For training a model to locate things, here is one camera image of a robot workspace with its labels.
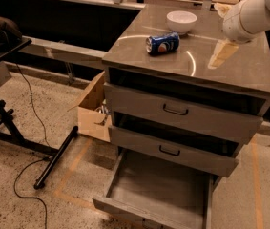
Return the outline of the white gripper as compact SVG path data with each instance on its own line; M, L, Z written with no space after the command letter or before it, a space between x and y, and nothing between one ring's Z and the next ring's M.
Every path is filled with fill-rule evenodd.
M234 6L216 3L214 9L223 19L223 34L229 40L219 40L214 48L213 54L208 63L209 69L220 67L239 48L239 44L249 42L256 37L254 29L253 0L243 0Z

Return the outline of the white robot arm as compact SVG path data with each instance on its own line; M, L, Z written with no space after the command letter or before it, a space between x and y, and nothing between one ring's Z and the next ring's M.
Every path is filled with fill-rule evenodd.
M223 19L225 40L217 42L208 64L210 69L221 66L237 51L239 44L270 31L270 0L242 0L233 6L216 3L215 9Z

